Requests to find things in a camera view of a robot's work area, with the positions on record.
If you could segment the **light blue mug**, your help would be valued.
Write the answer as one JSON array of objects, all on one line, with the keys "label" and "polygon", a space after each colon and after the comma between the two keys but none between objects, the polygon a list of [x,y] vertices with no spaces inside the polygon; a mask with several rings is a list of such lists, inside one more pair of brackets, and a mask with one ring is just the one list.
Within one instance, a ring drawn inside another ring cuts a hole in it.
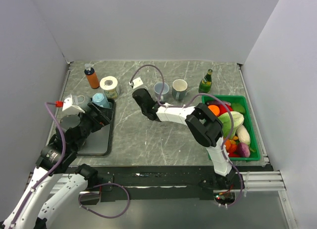
[{"label": "light blue mug", "polygon": [[102,108],[110,108],[110,103],[103,93],[96,93],[92,97],[92,102]]}]

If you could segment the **small blue-grey mug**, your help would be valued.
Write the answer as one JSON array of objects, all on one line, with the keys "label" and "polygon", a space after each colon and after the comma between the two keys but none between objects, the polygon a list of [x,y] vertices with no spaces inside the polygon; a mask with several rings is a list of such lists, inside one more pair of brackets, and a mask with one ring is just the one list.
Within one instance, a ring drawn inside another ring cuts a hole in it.
[{"label": "small blue-grey mug", "polygon": [[154,85],[154,92],[156,99],[160,97],[160,101],[166,101],[169,92],[169,85],[167,83],[158,82]]}]

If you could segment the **grey mug with cream inside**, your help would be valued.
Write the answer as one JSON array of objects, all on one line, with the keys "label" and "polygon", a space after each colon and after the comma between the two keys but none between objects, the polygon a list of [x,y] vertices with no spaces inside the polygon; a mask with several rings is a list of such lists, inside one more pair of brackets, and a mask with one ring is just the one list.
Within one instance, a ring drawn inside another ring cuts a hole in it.
[{"label": "grey mug with cream inside", "polygon": [[172,97],[176,101],[182,101],[186,95],[188,84],[183,79],[174,80],[172,83]]}]

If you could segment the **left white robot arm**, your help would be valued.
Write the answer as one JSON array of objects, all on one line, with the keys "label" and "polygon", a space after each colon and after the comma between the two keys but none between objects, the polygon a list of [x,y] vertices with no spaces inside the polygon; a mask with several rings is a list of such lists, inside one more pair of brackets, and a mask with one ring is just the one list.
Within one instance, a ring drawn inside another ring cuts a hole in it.
[{"label": "left white robot arm", "polygon": [[86,110],[67,114],[56,121],[56,133],[37,160],[32,178],[12,213],[1,222],[2,229],[47,229],[73,198],[82,190],[93,190],[98,184],[98,172],[86,164],[52,197],[52,188],[65,174],[69,165],[91,133],[110,125],[114,105],[103,108],[89,102]]}]

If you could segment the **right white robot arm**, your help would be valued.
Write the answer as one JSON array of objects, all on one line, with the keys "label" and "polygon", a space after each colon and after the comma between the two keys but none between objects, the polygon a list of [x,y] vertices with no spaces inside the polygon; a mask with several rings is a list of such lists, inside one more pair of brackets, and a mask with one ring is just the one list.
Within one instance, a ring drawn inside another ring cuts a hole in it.
[{"label": "right white robot arm", "polygon": [[132,97],[148,119],[186,125],[196,142],[205,147],[211,157],[214,172],[218,174],[217,185],[226,189],[233,184],[235,170],[224,145],[223,124],[205,104],[173,107],[168,103],[154,101],[146,89],[133,91]]}]

